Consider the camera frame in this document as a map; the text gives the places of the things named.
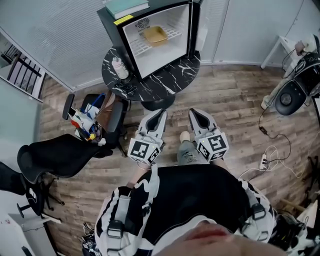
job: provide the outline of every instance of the round table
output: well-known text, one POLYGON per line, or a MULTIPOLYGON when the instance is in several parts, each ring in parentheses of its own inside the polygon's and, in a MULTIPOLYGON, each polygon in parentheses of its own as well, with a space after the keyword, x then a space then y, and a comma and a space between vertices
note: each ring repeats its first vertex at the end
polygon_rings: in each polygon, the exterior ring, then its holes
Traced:
POLYGON ((139 81, 133 74, 126 86, 121 83, 111 64, 113 57, 119 55, 116 49, 111 48, 102 63, 102 78, 108 89, 124 99, 141 102, 150 111, 170 107, 175 101, 175 94, 196 78, 200 68, 200 53, 196 51, 194 58, 181 57, 145 77, 143 81, 139 81))

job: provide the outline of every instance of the wooden floor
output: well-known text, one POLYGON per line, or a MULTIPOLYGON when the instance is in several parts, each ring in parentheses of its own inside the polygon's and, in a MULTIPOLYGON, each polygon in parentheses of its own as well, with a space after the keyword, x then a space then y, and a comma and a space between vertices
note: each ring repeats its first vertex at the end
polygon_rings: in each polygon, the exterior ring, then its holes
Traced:
MULTIPOLYGON (((191 132, 188 120, 190 108, 199 108, 212 114, 221 130, 226 133, 230 150, 224 160, 236 177, 249 168, 258 168, 267 146, 274 145, 278 148, 280 157, 287 156, 289 144, 284 137, 271 140, 258 129, 263 96, 272 91, 282 74, 279 68, 261 70, 255 66, 202 66, 196 79, 176 95, 174 105, 167 110, 168 120, 163 138, 166 145, 157 158, 159 165, 171 166, 177 163, 179 135, 185 130, 191 132)), ((91 92, 106 92, 106 87, 97 85, 78 91, 75 106, 79 107, 85 95, 91 92)), ((53 79, 46 80, 42 91, 40 140, 74 133, 70 121, 62 119, 68 94, 69 92, 53 79)), ((146 113, 148 111, 139 102, 133 102, 125 123, 140 122, 146 113)), ((313 104, 310 107, 303 106, 291 116, 280 116, 274 109, 268 110, 261 118, 261 125, 271 136, 278 133, 287 135, 292 151, 284 163, 297 174, 300 173, 304 169, 309 146, 319 131, 313 104)), ((130 130, 128 140, 122 142, 126 148, 134 132, 130 130)), ((311 152, 316 152, 319 141, 320 138, 313 144, 311 152)), ((112 156, 91 159, 76 176, 61 178, 53 183, 50 192, 63 200, 65 206, 52 203, 54 211, 45 209, 45 212, 62 220, 62 224, 49 224, 55 245, 61 253, 70 256, 82 255, 82 224, 95 223, 104 198, 117 186, 126 184, 133 174, 134 166, 129 158, 122 158, 116 149, 112 156)), ((253 170, 243 178, 251 179, 260 173, 253 170)), ((280 199, 300 203, 308 185, 280 163, 272 172, 257 176, 251 183, 269 198, 276 209, 283 207, 280 199)))

